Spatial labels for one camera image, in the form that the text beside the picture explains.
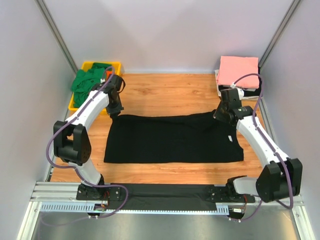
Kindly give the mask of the black t shirt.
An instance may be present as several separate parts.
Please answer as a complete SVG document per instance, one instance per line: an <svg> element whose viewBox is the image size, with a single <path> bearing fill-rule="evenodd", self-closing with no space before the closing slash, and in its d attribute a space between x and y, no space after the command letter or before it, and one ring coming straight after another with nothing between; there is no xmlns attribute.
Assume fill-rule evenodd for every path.
<svg viewBox="0 0 320 240"><path fill-rule="evenodd" d="M112 120L104 162L113 164L233 163L244 160L236 129L214 112L180 116L123 114Z"/></svg>

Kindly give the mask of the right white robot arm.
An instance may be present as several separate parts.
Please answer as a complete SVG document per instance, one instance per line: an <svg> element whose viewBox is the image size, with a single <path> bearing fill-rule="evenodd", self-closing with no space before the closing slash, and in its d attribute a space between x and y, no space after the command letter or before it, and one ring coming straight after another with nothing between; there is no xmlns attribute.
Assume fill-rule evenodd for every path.
<svg viewBox="0 0 320 240"><path fill-rule="evenodd" d="M247 140L263 167L258 178L241 176L226 187L225 196L231 202L243 194L260 197L265 202L279 202L300 194L303 165L282 151L260 123L256 108L242 105L243 91L229 88L221 91L214 119L230 124Z"/></svg>

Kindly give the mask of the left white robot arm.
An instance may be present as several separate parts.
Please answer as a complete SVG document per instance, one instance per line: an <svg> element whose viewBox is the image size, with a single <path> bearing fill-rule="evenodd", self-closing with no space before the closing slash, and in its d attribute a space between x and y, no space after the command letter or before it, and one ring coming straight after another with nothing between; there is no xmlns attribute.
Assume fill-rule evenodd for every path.
<svg viewBox="0 0 320 240"><path fill-rule="evenodd" d="M103 109L112 119L123 111L120 93L125 86L121 76L111 74L105 82L94 85L88 98L71 117L57 121L53 126L54 155L65 162L67 168L74 169L81 179L77 200L107 199L104 177L91 160L88 130Z"/></svg>

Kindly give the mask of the yellow plastic tray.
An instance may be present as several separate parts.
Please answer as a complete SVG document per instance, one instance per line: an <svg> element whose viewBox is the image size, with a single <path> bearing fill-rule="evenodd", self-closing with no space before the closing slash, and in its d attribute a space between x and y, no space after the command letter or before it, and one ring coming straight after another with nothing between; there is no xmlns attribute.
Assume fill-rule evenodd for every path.
<svg viewBox="0 0 320 240"><path fill-rule="evenodd" d="M68 109L75 112L88 98L90 91L95 84L100 84L101 79L112 73L118 76L122 74L122 64L120 62L94 62L85 61L82 67L77 71L75 79L71 84L72 96Z"/></svg>

